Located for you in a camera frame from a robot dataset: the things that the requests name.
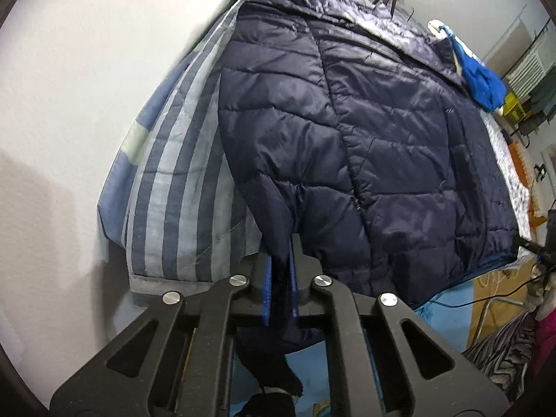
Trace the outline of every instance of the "metal screw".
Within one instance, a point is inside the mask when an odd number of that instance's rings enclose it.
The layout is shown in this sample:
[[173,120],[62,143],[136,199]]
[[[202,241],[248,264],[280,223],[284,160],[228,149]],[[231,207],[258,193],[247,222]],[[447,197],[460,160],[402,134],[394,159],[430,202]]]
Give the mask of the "metal screw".
[[383,293],[382,295],[380,295],[379,299],[382,304],[388,306],[389,308],[395,306],[398,303],[398,297],[393,293]]
[[177,291],[169,291],[164,293],[162,300],[164,304],[175,304],[176,302],[180,302],[181,297]]
[[332,278],[324,274],[321,274],[319,276],[316,276],[313,279],[313,282],[317,284],[319,287],[328,287],[329,285],[332,284]]
[[230,277],[230,284],[232,284],[234,287],[241,287],[246,283],[247,283],[247,277],[241,274],[236,274],[235,276]]

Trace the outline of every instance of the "blue cloth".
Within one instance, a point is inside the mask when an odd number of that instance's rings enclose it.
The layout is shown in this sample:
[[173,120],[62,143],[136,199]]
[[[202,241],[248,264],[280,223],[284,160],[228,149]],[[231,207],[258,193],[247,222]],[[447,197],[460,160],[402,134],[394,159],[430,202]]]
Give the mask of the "blue cloth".
[[489,113],[503,106],[508,91],[502,80],[476,58],[470,57],[448,26],[443,25],[440,29],[443,29],[450,38],[471,97]]
[[352,291],[417,308],[515,260],[517,223],[453,63],[397,23],[351,0],[244,3],[219,126],[277,264],[297,232]]

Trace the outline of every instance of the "puffer jacket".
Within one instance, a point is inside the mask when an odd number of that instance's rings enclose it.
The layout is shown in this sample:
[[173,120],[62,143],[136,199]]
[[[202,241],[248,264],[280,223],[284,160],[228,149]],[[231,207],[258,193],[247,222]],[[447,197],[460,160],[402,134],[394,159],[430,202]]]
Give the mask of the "puffer jacket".
[[515,259],[449,41],[355,0],[250,0],[221,61],[224,151],[279,260],[298,232],[352,291],[415,307]]

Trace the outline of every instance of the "light blue surface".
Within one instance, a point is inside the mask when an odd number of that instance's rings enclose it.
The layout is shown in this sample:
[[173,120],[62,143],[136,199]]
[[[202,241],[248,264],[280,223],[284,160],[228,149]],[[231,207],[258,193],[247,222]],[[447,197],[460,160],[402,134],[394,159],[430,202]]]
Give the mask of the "light blue surface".
[[[433,298],[449,305],[458,305],[473,300],[473,282],[458,285]],[[453,348],[463,351],[466,348],[471,313],[473,306],[459,309],[449,309],[438,304],[428,302],[416,312],[436,332],[438,332]],[[296,406],[297,416],[311,417],[315,403],[330,399],[328,389],[328,369],[326,366],[326,349],[324,343],[319,343],[305,350],[286,356],[291,369],[301,380],[304,395]],[[234,366],[232,380],[230,415],[241,410],[245,402],[252,395],[258,393],[257,382],[251,374],[237,361]]]

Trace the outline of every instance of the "pink fabric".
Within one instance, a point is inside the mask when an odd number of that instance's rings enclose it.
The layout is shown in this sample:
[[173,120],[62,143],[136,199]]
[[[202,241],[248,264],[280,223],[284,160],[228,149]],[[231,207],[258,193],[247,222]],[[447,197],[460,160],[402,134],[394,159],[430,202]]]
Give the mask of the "pink fabric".
[[537,352],[533,357],[533,372],[538,374],[556,345],[556,309],[537,323],[535,345]]

